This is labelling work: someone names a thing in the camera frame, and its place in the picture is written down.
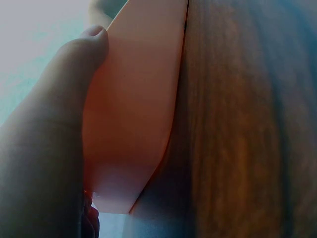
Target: finger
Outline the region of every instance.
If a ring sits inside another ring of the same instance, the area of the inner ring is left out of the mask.
[[[81,221],[81,237],[82,238],[95,238],[95,230],[90,223],[88,217],[84,214]]]
[[[87,217],[88,217],[91,225],[94,228],[95,238],[98,238],[99,237],[99,229],[100,229],[99,218],[98,218],[99,212],[97,211],[97,209],[91,207]]]
[[[87,91],[108,53],[106,30],[94,25],[62,46],[31,93],[11,115],[15,122],[51,120],[81,127]]]
[[[0,180],[5,181],[0,183],[0,201],[5,201],[0,222],[7,232],[65,237],[79,232],[82,113],[107,51],[107,32],[100,26],[65,44],[0,128]]]

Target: brown wood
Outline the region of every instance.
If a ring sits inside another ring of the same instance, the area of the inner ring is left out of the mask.
[[[190,0],[182,61],[123,237],[317,237],[316,1]]]

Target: hand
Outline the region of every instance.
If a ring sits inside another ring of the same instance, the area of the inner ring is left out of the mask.
[[[0,237],[98,237],[98,212],[83,195],[81,130],[107,52],[101,26],[62,46],[0,128]]]

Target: wood grain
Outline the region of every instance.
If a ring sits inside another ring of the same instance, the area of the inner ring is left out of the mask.
[[[317,2],[189,0],[165,158],[127,238],[317,237]]]

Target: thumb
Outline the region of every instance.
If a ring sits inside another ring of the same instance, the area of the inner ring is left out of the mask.
[[[30,94],[10,117],[23,122],[47,119],[81,127],[91,79],[107,53],[106,30],[91,26],[57,51]]]

